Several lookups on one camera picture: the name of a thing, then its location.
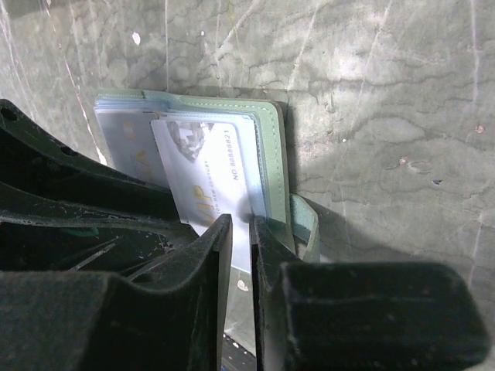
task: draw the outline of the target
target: wallet stitching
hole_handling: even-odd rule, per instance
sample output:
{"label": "wallet stitching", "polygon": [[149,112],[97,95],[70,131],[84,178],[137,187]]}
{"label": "wallet stitching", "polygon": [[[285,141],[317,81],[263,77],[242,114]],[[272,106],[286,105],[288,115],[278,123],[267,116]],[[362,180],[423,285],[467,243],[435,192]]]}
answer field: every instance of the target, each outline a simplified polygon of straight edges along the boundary
{"label": "wallet stitching", "polygon": [[[241,105],[241,104],[214,104],[214,103],[196,103],[196,102],[188,102],[188,103],[199,105],[199,106],[254,108],[256,110],[267,111],[268,114],[270,115],[271,132],[273,134],[273,142],[276,142],[276,140],[277,140],[277,136],[275,134],[275,124],[274,124],[274,120],[273,120],[273,115],[271,114],[270,110],[267,110],[266,108],[256,107],[256,106],[246,106],[246,105]],[[281,183],[281,179],[280,179],[280,168],[278,165],[278,159],[276,157],[275,157],[275,164],[277,165],[278,197],[280,199],[283,199],[284,203],[285,203],[285,197],[282,197],[282,183]]]}

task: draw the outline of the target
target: black plastic part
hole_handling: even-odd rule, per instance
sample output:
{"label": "black plastic part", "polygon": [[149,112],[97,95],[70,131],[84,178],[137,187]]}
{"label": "black plastic part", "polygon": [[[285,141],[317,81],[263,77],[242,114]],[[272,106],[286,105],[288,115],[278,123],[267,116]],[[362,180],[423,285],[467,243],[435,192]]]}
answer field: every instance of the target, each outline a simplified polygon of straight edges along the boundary
{"label": "black plastic part", "polygon": [[0,100],[0,142],[0,182],[45,199],[179,222],[168,189],[80,155],[8,100]]}
{"label": "black plastic part", "polygon": [[219,369],[230,248],[222,216],[148,284],[106,272],[1,274],[0,368]]}
{"label": "black plastic part", "polygon": [[230,216],[198,237],[169,191],[0,114],[0,369],[218,370]]}
{"label": "black plastic part", "polygon": [[467,286],[430,263],[304,264],[251,226],[258,370],[462,370],[490,338]]}

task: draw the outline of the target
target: gray concrete surface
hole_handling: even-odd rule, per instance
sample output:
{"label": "gray concrete surface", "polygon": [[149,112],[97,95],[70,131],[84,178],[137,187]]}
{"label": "gray concrete surface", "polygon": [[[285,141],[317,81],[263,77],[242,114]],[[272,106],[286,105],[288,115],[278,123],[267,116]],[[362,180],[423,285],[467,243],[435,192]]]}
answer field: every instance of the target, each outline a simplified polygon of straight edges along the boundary
{"label": "gray concrete surface", "polygon": [[451,264],[495,335],[492,2],[0,6],[0,95],[74,149],[108,156],[100,87],[279,100],[291,187],[320,214],[323,259]]}

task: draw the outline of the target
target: white speck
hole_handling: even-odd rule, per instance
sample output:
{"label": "white speck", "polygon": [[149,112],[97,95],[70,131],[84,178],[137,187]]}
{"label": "white speck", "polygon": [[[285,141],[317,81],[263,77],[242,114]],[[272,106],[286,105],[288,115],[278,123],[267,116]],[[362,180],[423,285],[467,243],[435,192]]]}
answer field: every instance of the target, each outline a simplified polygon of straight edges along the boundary
{"label": "white speck", "polygon": [[141,43],[141,36],[137,32],[134,32],[132,34],[132,39],[134,40],[134,43],[136,45],[139,45]]}
{"label": "white speck", "polygon": [[246,286],[246,284],[245,284],[245,283],[244,283],[244,281],[242,281],[242,280],[239,280],[239,281],[237,282],[237,287],[238,287],[240,290],[242,290],[242,291],[249,291],[248,286]]}
{"label": "white speck", "polygon": [[101,153],[101,150],[98,147],[96,147],[96,153],[98,153],[98,159],[100,160],[100,163],[102,165],[108,165],[107,159],[105,158],[105,156],[103,156],[103,153]]}

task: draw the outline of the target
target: id card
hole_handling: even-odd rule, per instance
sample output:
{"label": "id card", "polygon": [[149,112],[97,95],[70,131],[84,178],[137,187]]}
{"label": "id card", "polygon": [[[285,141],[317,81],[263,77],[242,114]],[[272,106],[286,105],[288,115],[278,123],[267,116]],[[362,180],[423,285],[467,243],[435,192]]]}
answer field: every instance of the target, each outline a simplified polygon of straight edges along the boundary
{"label": "id card", "polygon": [[153,134],[179,216],[200,235],[223,213],[232,215],[232,266],[251,271],[252,215],[235,126],[154,120]]}

